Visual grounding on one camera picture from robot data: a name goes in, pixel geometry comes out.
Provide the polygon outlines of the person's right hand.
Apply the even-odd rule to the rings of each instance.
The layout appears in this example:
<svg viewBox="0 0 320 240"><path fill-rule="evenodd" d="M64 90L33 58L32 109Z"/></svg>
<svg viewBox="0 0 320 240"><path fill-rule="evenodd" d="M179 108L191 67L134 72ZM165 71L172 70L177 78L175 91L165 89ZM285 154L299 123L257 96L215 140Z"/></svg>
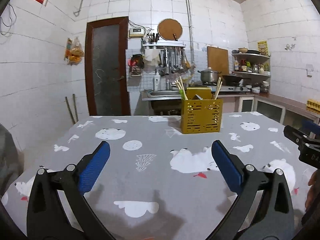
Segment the person's right hand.
<svg viewBox="0 0 320 240"><path fill-rule="evenodd" d="M316 198L316 183L317 180L319 178L319 170L316 170L315 172L313 172L310 180L308 181L308 186L310 187L307 197L306 197L306 201L305 201L305 210L308 210L309 207L312 205L312 203L314 202L315 198Z"/></svg>

